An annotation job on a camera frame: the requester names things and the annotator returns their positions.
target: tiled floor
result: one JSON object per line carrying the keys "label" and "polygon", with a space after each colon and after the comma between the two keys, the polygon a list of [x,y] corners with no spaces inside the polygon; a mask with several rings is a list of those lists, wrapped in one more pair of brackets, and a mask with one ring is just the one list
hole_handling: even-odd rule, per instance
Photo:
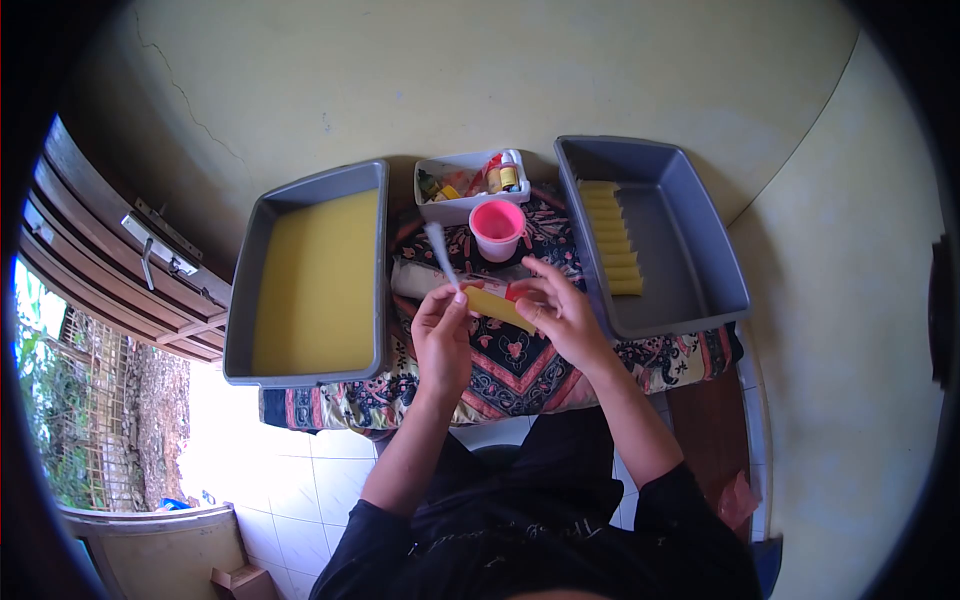
{"label": "tiled floor", "polygon": [[[209,367],[190,374],[190,452],[209,465],[205,488],[234,503],[252,564],[270,571],[285,600],[305,599],[329,561],[348,513],[376,462],[373,444],[350,431],[317,436],[259,422],[256,388],[230,387]],[[670,424],[663,394],[651,396]],[[520,444],[535,418],[454,429],[467,448]],[[633,529],[636,485],[615,455],[624,498],[611,524]]]}
{"label": "tiled floor", "polygon": [[750,449],[750,488],[759,501],[754,511],[751,541],[764,541],[769,533],[770,506],[770,429],[766,423],[766,390],[756,355],[753,353],[753,335],[746,324],[738,323],[736,335],[743,344],[744,355],[737,363],[737,375],[743,388],[743,412],[747,420],[747,442]]}

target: door handle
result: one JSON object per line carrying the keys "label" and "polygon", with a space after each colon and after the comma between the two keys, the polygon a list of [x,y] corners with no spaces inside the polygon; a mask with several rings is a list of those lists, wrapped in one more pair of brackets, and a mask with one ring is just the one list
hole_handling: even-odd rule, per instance
{"label": "door handle", "polygon": [[154,291],[154,278],[150,275],[150,248],[154,246],[154,238],[148,237],[143,243],[143,253],[140,254],[140,265],[143,266],[143,275],[147,278],[147,289]]}

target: pink plastic cup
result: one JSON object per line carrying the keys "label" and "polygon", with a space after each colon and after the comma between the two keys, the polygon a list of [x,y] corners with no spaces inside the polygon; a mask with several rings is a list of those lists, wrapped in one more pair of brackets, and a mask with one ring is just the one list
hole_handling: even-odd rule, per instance
{"label": "pink plastic cup", "polygon": [[490,262],[504,262],[516,252],[516,240],[523,235],[527,218],[514,203],[487,200],[473,208],[468,222],[480,255]]}

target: blue object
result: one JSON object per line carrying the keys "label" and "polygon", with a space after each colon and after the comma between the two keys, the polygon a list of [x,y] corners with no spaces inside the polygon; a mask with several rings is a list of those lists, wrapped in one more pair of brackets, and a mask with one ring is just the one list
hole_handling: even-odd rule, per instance
{"label": "blue object", "polygon": [[760,580],[763,600],[768,600],[774,592],[774,584],[780,575],[780,559],[783,556],[783,537],[770,538],[750,544],[750,553],[754,557],[756,577]]}
{"label": "blue object", "polygon": [[173,498],[160,498],[160,508],[165,508],[168,511],[182,511],[190,508],[190,505]]}

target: batik cloth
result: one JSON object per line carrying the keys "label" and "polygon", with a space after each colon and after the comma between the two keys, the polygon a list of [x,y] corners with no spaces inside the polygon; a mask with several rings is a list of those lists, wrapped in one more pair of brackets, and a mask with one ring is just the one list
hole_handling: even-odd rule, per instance
{"label": "batik cloth", "polygon": [[[488,263],[480,256],[468,226],[446,228],[447,252],[454,270],[488,275],[533,255],[559,268],[577,288],[586,291],[560,197],[547,186],[535,186],[530,201],[521,207],[527,218],[525,235],[506,263]],[[393,253],[439,268],[422,226],[416,211],[401,217]],[[410,323],[418,306],[418,300],[393,296],[390,358],[387,370],[378,377],[312,388],[261,390],[261,420],[306,431],[350,428],[371,437],[399,427],[420,382],[410,336]],[[530,335],[498,319],[481,317],[470,329],[470,349],[470,383],[451,425],[559,413],[597,404],[587,379],[563,360],[539,330]],[[613,349],[647,395],[714,379],[743,354],[732,324],[686,335],[616,342]]]}

